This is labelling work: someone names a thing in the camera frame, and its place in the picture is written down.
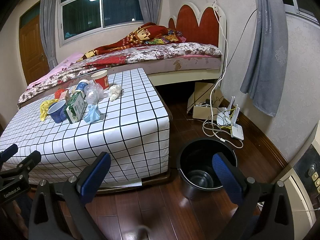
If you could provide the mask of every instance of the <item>clear plastic bag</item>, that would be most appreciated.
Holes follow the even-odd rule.
[[[96,105],[103,97],[103,88],[100,84],[89,84],[84,87],[85,101],[90,105]]]
[[[111,102],[118,98],[118,96],[121,93],[121,90],[122,90],[121,85],[114,85],[109,88],[109,98]]]

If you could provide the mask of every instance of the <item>white checkered tablecloth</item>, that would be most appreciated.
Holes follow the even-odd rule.
[[[142,68],[108,76],[110,86],[122,85],[121,96],[109,101],[108,93],[99,100],[100,120],[70,124],[55,123],[50,116],[40,121],[40,104],[54,94],[23,108],[10,121],[0,138],[1,151],[11,144],[18,153],[4,164],[11,169],[37,150],[42,159],[29,181],[62,182],[79,175],[102,152],[111,155],[111,168],[102,186],[166,172],[169,155],[169,117]]]

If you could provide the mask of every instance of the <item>black pot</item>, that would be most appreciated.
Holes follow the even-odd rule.
[[[233,166],[237,158],[231,147],[214,138],[198,138],[188,142],[177,157],[177,169],[183,180],[182,192],[192,198],[204,191],[222,188],[212,167],[214,154],[222,152]]]

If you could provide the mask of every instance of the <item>black cable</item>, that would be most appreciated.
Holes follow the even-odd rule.
[[[232,60],[232,58],[233,58],[233,55],[235,54],[236,49],[238,48],[238,45],[239,45],[239,43],[240,43],[240,41],[241,41],[242,35],[243,35],[243,33],[244,33],[244,30],[245,30],[245,28],[247,27],[247,24],[248,24],[251,16],[254,14],[254,12],[255,12],[256,10],[257,10],[257,9],[255,9],[255,10],[252,12],[252,14],[250,15],[249,19],[247,20],[247,23],[246,23],[245,26],[244,26],[244,29],[243,29],[243,31],[242,31],[242,34],[241,34],[240,39],[239,39],[239,41],[238,41],[238,44],[237,44],[237,46],[236,46],[236,48],[235,48],[235,51],[233,52],[233,54],[232,54],[232,56],[231,56],[231,59],[229,60],[229,63],[227,64],[226,68],[224,69],[224,71],[223,71],[223,72],[221,73],[221,75],[219,76],[218,80],[220,79],[220,77],[222,77],[223,73],[225,73],[227,67],[229,66],[229,64],[230,64],[230,62],[231,62],[231,60]],[[195,102],[196,102],[197,100],[193,101],[192,105],[187,108],[187,112],[189,111],[189,109],[190,109],[191,107],[194,106],[194,104],[195,104]]]

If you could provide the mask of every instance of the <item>window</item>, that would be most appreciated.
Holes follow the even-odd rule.
[[[111,26],[143,21],[139,0],[59,0],[59,3],[62,44]]]
[[[36,3],[32,8],[30,8],[28,11],[26,11],[21,17],[20,17],[20,25],[19,29],[21,29],[23,26],[25,26],[28,22],[30,22],[34,17],[39,15],[40,13],[40,2]]]
[[[287,13],[295,14],[314,23],[318,23],[312,13],[313,10],[311,6],[306,2],[306,0],[283,0],[283,3]]]

